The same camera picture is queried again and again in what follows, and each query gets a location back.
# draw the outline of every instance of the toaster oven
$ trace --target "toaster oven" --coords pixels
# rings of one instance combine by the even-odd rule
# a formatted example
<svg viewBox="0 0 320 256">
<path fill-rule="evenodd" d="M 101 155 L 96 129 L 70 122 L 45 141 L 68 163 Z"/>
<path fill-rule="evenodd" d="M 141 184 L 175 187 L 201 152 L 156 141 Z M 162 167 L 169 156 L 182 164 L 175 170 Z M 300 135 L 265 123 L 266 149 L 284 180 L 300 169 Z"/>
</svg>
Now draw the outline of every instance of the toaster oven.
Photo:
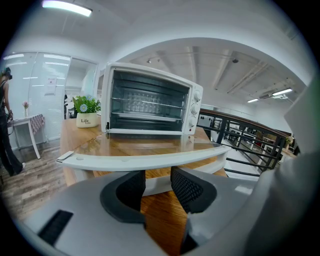
<svg viewBox="0 0 320 256">
<path fill-rule="evenodd" d="M 102 85 L 102 131 L 193 135 L 202 94 L 202 86 L 177 75 L 109 62 Z"/>
</svg>

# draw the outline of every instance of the paper notice on glass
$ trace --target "paper notice on glass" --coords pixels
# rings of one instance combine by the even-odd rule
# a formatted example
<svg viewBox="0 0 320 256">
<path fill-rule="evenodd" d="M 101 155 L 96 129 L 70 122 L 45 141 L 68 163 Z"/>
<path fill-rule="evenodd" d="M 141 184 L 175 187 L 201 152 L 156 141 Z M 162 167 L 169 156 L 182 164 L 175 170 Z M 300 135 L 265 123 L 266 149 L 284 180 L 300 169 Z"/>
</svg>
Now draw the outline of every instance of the paper notice on glass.
<svg viewBox="0 0 320 256">
<path fill-rule="evenodd" d="M 56 85 L 57 85 L 57 78 L 56 77 L 48 77 L 46 80 L 44 95 L 55 95 L 56 94 Z"/>
</svg>

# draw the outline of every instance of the potted plant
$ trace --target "potted plant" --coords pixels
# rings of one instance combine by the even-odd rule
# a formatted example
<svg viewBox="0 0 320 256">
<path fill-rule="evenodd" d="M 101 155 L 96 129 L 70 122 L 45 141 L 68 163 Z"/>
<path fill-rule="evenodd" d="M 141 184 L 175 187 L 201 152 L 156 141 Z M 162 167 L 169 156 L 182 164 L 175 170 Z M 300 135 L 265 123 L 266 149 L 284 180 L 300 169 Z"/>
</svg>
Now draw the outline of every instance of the potted plant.
<svg viewBox="0 0 320 256">
<path fill-rule="evenodd" d="M 74 107 L 78 112 L 76 116 L 76 127 L 89 128 L 98 125 L 97 112 L 101 110 L 99 100 L 91 95 L 72 97 Z"/>
<path fill-rule="evenodd" d="M 285 138 L 285 149 L 288 150 L 289 146 L 294 142 L 294 137 L 293 136 L 289 136 Z"/>
</svg>

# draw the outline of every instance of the white flower pot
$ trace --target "white flower pot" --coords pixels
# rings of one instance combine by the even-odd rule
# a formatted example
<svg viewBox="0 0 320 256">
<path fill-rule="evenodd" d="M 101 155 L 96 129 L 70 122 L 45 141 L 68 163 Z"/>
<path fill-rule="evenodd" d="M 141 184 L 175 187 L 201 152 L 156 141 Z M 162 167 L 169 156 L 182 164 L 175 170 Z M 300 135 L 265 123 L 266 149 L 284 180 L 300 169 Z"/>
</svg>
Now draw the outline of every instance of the white flower pot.
<svg viewBox="0 0 320 256">
<path fill-rule="evenodd" d="M 78 113 L 76 116 L 76 127 L 89 128 L 98 125 L 97 113 Z"/>
</svg>

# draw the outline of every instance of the fluorescent light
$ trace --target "fluorescent light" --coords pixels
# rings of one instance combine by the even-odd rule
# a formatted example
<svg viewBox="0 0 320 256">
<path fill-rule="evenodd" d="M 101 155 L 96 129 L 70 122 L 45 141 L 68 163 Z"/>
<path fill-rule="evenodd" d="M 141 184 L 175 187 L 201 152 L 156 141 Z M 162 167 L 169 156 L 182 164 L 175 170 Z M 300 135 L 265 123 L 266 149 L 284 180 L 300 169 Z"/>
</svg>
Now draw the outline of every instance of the fluorescent light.
<svg viewBox="0 0 320 256">
<path fill-rule="evenodd" d="M 11 64 L 7 64 L 6 66 L 13 66 L 13 65 L 20 65 L 20 64 L 27 64 L 26 62 L 16 62 L 16 63 L 11 63 Z"/>
<path fill-rule="evenodd" d="M 286 95 L 278 95 L 278 96 L 272 96 L 272 98 L 274 99 L 281 99 L 281 100 L 285 100 L 288 99 L 288 97 Z"/>
<path fill-rule="evenodd" d="M 281 91 L 272 93 L 272 95 L 273 95 L 273 96 L 277 96 L 277 95 L 285 94 L 285 93 L 289 93 L 289 92 L 292 92 L 292 89 L 291 89 L 291 88 L 288 88 L 288 89 L 285 89 L 285 90 L 281 90 Z"/>
<path fill-rule="evenodd" d="M 257 98 L 254 98 L 254 99 L 252 99 L 252 100 L 249 100 L 248 103 L 256 102 L 256 101 L 258 101 L 258 99 L 257 99 Z"/>
<path fill-rule="evenodd" d="M 59 56 L 59 55 L 53 55 L 53 54 L 44 54 L 43 57 L 45 57 L 45 58 L 52 58 L 52 59 L 59 59 L 59 60 L 65 60 L 65 61 L 70 61 L 70 58 L 69 58 L 69 57 Z"/>
<path fill-rule="evenodd" d="M 20 58 L 20 57 L 24 57 L 25 55 L 23 53 L 21 54 L 14 54 L 14 55 L 9 55 L 7 57 L 4 57 L 4 60 L 9 60 L 9 59 L 13 59 L 13 58 Z"/>
<path fill-rule="evenodd" d="M 69 64 L 65 64 L 65 63 L 58 63 L 58 62 L 45 62 L 45 64 L 61 65 L 61 66 L 69 66 Z"/>
<path fill-rule="evenodd" d="M 38 87 L 38 86 L 45 86 L 44 84 L 36 84 L 32 85 L 33 87 Z"/>
<path fill-rule="evenodd" d="M 74 3 L 70 2 L 61 2 L 61 1 L 53 1 L 53 0 L 45 0 L 42 2 L 43 8 L 57 8 L 57 9 L 63 9 L 70 12 L 74 12 L 77 14 L 81 14 L 84 16 L 89 17 L 92 13 L 92 10 L 89 8 L 85 8 L 79 5 L 76 5 Z"/>
</svg>

